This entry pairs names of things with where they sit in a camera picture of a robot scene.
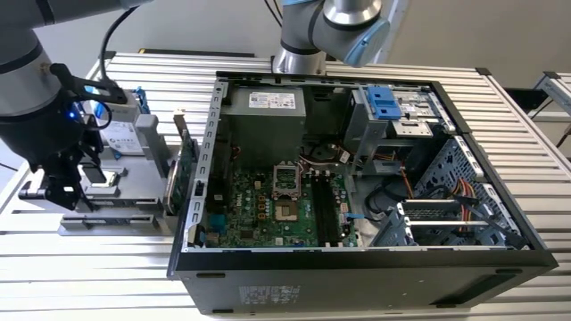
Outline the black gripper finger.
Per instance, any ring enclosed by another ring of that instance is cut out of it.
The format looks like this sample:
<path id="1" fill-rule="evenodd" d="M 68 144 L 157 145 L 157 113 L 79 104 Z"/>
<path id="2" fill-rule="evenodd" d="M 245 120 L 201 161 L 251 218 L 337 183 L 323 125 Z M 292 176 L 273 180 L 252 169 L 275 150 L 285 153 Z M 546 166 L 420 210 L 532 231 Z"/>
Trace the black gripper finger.
<path id="1" fill-rule="evenodd" d="M 33 194 L 35 201 L 49 202 L 73 211 L 84 198 L 80 185 L 79 160 L 72 156 L 53 156 L 41 163 L 44 177 Z"/>
<path id="2" fill-rule="evenodd" d="M 99 159 L 99 154 L 93 147 L 84 144 L 83 145 L 83 171 L 91 183 L 103 183 L 104 182 L 104 173 L 101 171 L 101 162 Z"/>

